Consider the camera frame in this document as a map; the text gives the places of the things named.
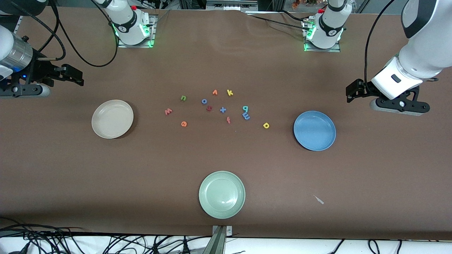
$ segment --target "green plate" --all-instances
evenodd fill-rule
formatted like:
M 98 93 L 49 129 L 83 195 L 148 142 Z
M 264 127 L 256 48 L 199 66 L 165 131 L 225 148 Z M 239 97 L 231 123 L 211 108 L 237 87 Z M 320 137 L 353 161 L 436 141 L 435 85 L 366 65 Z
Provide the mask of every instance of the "green plate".
M 217 219 L 231 218 L 245 203 L 245 186 L 231 172 L 213 172 L 199 188 L 199 202 L 208 215 Z

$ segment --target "blue plate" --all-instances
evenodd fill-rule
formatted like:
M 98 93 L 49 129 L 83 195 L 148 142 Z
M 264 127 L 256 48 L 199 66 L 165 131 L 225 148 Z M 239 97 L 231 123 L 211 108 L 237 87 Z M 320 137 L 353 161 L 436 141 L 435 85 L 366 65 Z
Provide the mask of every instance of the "blue plate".
M 333 121 L 322 112 L 306 111 L 293 124 L 298 143 L 312 151 L 328 149 L 336 139 Z

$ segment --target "plate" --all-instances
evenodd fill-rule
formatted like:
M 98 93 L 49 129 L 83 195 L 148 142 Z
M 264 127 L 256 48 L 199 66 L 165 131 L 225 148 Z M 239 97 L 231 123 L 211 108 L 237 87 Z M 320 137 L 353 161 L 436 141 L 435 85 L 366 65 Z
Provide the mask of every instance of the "plate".
M 121 100 L 102 103 L 91 118 L 94 132 L 103 138 L 117 138 L 126 133 L 133 122 L 133 110 Z
M 319 111 L 306 111 L 293 124 L 293 133 L 298 143 L 312 151 L 328 149 L 336 139 L 333 121 Z
M 199 188 L 199 202 L 208 215 L 217 219 L 231 218 L 245 203 L 245 187 L 231 172 L 213 172 Z

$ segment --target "table surface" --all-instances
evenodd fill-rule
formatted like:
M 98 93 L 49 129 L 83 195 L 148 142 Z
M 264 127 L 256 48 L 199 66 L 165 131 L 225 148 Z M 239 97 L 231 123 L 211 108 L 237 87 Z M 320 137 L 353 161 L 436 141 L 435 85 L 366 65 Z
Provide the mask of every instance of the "table surface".
M 59 11 L 83 56 L 97 64 L 112 56 L 113 35 L 97 9 Z M 49 9 L 39 17 L 53 27 Z M 422 85 L 419 99 L 431 110 L 420 117 L 372 111 L 370 98 L 346 103 L 345 87 L 363 77 L 375 17 L 350 16 L 341 53 L 304 52 L 296 28 L 238 11 L 171 11 L 154 48 L 120 48 L 104 68 L 84 64 L 63 40 L 68 53 L 58 64 L 82 70 L 84 87 L 56 82 L 47 98 L 0 101 L 0 213 L 97 232 L 208 235 L 223 224 L 240 236 L 452 238 L 452 69 Z M 34 48 L 48 37 L 30 18 L 19 34 Z M 369 76 L 406 42 L 400 16 L 383 16 Z M 61 55 L 55 40 L 43 52 Z M 128 102 L 135 119 L 126 135 L 107 140 L 90 120 L 111 99 Z M 325 151 L 294 138 L 293 123 L 308 110 L 334 121 L 337 138 Z M 202 180 L 218 170 L 235 173 L 246 189 L 242 210 L 226 220 L 198 201 Z

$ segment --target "plate rim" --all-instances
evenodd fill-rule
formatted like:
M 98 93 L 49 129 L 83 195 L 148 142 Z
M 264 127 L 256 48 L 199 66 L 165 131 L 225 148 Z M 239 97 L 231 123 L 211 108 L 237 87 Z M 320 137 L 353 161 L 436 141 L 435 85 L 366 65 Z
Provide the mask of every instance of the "plate rim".
M 331 141 L 331 143 L 330 143 L 326 148 L 323 148 L 323 149 L 320 149 L 320 150 L 314 150 L 314 149 L 311 149 L 311 148 L 306 147 L 304 144 L 302 144 L 302 143 L 298 140 L 297 135 L 296 135 L 296 133 L 295 133 L 295 124 L 296 124 L 297 120 L 298 120 L 303 114 L 309 114 L 309 113 L 312 113 L 312 112 L 320 113 L 320 114 L 324 115 L 327 119 L 329 119 L 329 121 L 330 121 L 331 124 L 332 124 L 332 128 L 333 128 L 333 130 L 334 130 L 334 138 L 333 138 L 333 140 Z M 330 148 L 330 147 L 334 144 L 334 142 L 336 141 L 337 131 L 336 131 L 336 126 L 335 126 L 333 120 L 332 120 L 328 115 L 326 115 L 326 114 L 323 113 L 323 112 L 317 111 L 317 110 L 308 110 L 308 111 L 305 111 L 305 112 L 301 113 L 301 114 L 295 119 L 295 121 L 294 121 L 294 123 L 293 123 L 293 135 L 295 136 L 295 139 L 297 140 L 297 142 L 298 142 L 301 146 L 303 146 L 304 148 L 306 148 L 306 149 L 308 149 L 308 150 L 310 150 L 310 151 L 320 152 L 320 151 L 324 151 L 324 150 Z
M 132 120 L 130 121 L 130 125 L 126 128 L 125 132 L 122 133 L 121 135 L 113 136 L 113 137 L 105 137 L 105 136 L 102 136 L 102 135 L 100 135 L 99 133 L 97 133 L 96 129 L 94 128 L 94 122 L 93 122 L 93 121 L 94 121 L 94 116 L 95 116 L 96 114 L 99 114 L 99 112 L 101 111 L 101 108 L 104 107 L 106 104 L 111 103 L 111 102 L 120 102 L 120 103 L 125 104 L 125 106 L 127 106 L 127 107 L 130 109 L 130 111 L 132 112 Z M 126 134 L 126 132 L 130 129 L 130 127 L 132 127 L 133 119 L 134 119 L 134 118 L 135 118 L 135 114 L 134 114 L 133 109 L 132 109 L 132 107 L 130 106 L 129 103 L 127 103 L 127 102 L 125 102 L 125 101 L 123 101 L 123 100 L 119 100 L 119 99 L 112 99 L 112 100 L 108 100 L 108 101 L 106 101 L 106 102 L 100 104 L 100 105 L 96 108 L 96 110 L 94 110 L 93 116 L 91 117 L 91 128 L 93 129 L 94 133 L 96 133 L 96 135 L 99 136 L 99 137 L 101 137 L 101 138 L 105 138 L 105 139 L 114 139 L 114 138 L 118 138 L 118 137 L 120 137 L 120 136 Z
M 209 212 L 207 212 L 206 209 L 204 208 L 204 206 L 202 205 L 202 202 L 201 202 L 201 198 L 202 198 L 201 193 L 202 193 L 202 190 L 201 190 L 201 188 L 202 188 L 203 184 L 206 183 L 206 180 L 207 180 L 209 177 L 211 177 L 212 175 L 214 175 L 214 174 L 229 174 L 229 175 L 231 175 L 232 177 L 235 177 L 236 179 L 238 179 L 239 182 L 241 183 L 241 186 L 242 186 L 242 188 L 243 188 L 243 201 L 241 202 L 240 207 L 238 207 L 237 212 L 235 212 L 235 213 L 232 214 L 231 216 L 223 216 L 223 217 L 220 217 L 220 216 L 214 216 L 214 215 L 210 214 Z M 199 200 L 199 203 L 200 203 L 200 205 L 201 205 L 202 210 L 203 210 L 206 214 L 208 214 L 209 216 L 211 216 L 211 217 L 213 217 L 213 218 L 216 218 L 216 219 L 224 220 L 224 219 L 229 219 L 229 218 L 231 218 L 231 217 L 237 215 L 237 213 L 239 213 L 239 212 L 242 210 L 243 205 L 245 204 L 245 199 L 246 199 L 246 189 L 245 189 L 245 185 L 243 184 L 243 182 L 242 182 L 242 180 L 240 179 L 240 177 L 238 177 L 236 174 L 234 174 L 233 172 L 230 172 L 230 171 L 219 170 L 219 171 L 212 172 L 212 173 L 210 173 L 208 176 L 206 176 L 206 177 L 204 178 L 204 180 L 202 180 L 201 185 L 199 186 L 198 200 Z

